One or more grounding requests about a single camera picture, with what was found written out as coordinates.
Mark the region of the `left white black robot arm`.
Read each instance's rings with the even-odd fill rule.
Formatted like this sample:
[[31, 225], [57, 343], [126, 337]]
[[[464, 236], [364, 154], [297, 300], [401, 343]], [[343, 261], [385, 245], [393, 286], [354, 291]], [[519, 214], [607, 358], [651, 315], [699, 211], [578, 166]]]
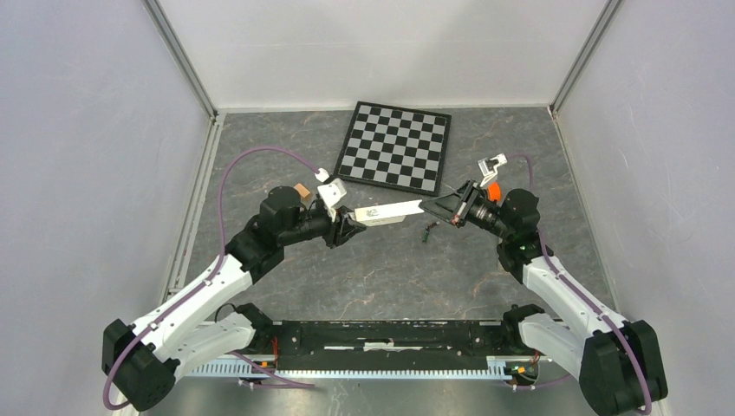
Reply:
[[258, 214], [179, 293], [131, 323], [110, 322], [102, 335], [105, 407], [147, 411], [194, 368], [243, 348], [265, 351], [271, 328], [245, 313], [233, 312], [206, 328], [199, 325], [275, 269], [287, 246], [321, 238], [334, 248], [364, 231], [353, 210], [340, 203], [346, 194], [339, 179], [319, 185], [311, 205], [292, 186], [272, 189]]

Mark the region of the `white rectangular bar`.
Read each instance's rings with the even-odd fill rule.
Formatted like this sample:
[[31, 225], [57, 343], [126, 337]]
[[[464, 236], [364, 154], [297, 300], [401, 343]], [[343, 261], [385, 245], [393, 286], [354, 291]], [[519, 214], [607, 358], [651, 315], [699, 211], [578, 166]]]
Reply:
[[415, 199], [399, 203], [361, 207], [354, 210], [351, 217], [367, 227], [400, 223], [406, 217], [424, 213], [421, 200]]

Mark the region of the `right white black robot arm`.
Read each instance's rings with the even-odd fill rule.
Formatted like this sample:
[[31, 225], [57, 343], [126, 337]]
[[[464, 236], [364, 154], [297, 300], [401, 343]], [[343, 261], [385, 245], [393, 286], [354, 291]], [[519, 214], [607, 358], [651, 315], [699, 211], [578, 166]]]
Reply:
[[521, 354], [533, 348], [572, 376], [598, 415], [648, 414], [669, 394], [654, 328], [630, 321], [594, 297], [563, 267], [538, 228], [538, 197], [509, 191], [501, 203], [468, 181], [456, 192], [431, 198], [420, 209], [460, 228], [473, 224], [498, 238], [503, 269], [556, 313], [523, 307], [509, 313], [500, 331], [503, 347]]

